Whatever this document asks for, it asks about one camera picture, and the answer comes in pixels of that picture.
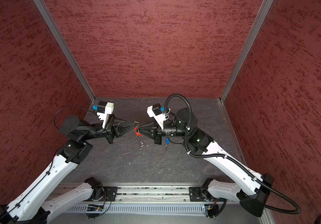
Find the silver keyring with keys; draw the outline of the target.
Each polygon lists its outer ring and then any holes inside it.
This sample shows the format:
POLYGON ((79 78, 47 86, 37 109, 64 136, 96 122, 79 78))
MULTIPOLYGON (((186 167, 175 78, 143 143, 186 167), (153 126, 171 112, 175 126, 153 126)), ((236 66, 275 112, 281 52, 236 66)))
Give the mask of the silver keyring with keys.
POLYGON ((139 130, 139 122, 138 121, 135 121, 135 133, 136 133, 136 136, 137 136, 137 139, 139 141, 139 144, 140 144, 140 148, 142 149, 144 147, 144 141, 142 139, 142 134, 140 133, 140 130, 139 130))

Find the red capped key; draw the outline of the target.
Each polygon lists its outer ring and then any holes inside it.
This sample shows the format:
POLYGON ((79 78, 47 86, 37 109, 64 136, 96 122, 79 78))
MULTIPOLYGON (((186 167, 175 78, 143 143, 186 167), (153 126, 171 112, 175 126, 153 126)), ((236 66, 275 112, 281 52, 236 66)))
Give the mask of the red capped key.
POLYGON ((134 131, 135 131, 135 134, 136 134, 137 137, 141 137, 141 136, 142 136, 142 134, 140 133, 138 127, 136 127, 136 128, 134 129, 134 131))

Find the blue capped key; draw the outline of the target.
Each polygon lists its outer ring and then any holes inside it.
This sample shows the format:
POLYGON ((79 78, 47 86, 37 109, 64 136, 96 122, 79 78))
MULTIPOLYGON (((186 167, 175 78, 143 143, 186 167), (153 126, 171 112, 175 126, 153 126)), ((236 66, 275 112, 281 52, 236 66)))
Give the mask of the blue capped key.
POLYGON ((165 141, 166 141, 165 150, 167 151, 169 148, 170 140, 169 140, 169 138, 166 138, 165 141))

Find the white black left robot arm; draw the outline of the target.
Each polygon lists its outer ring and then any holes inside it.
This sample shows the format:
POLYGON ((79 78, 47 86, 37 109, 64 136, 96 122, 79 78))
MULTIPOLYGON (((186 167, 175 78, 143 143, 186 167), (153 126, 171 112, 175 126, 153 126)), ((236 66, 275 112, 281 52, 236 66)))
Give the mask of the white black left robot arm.
POLYGON ((136 127, 136 123, 111 116, 107 122, 90 124, 78 116, 66 118, 59 131, 67 142, 55 153, 52 161, 36 180, 8 205, 0 205, 2 224, 48 224, 55 217, 87 199, 105 202, 107 194, 94 177, 55 199, 49 195, 59 183, 89 154, 93 146, 89 140, 106 138, 112 144, 136 127))

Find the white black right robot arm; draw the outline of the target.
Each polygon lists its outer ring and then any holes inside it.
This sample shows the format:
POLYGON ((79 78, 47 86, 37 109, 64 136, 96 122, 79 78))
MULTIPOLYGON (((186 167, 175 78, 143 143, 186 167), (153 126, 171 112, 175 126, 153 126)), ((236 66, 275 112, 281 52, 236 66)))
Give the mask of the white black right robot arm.
POLYGON ((195 158, 213 164, 233 181, 224 183, 207 178, 198 191, 192 194, 193 197, 208 202, 215 202, 218 199, 234 201, 248 213, 256 217, 262 216, 270 191, 257 181, 264 181, 270 187, 273 183, 271 176, 262 176, 227 153, 212 137, 197 127, 197 118, 195 116, 189 118, 186 108, 179 110, 171 121, 167 121, 163 114, 156 115, 152 111, 148 111, 148 115, 155 121, 135 128, 138 136, 147 136, 153 139, 155 144, 160 145, 162 139, 170 142, 170 137, 184 138, 186 132, 189 132, 188 143, 182 144, 188 147, 187 152, 195 158))

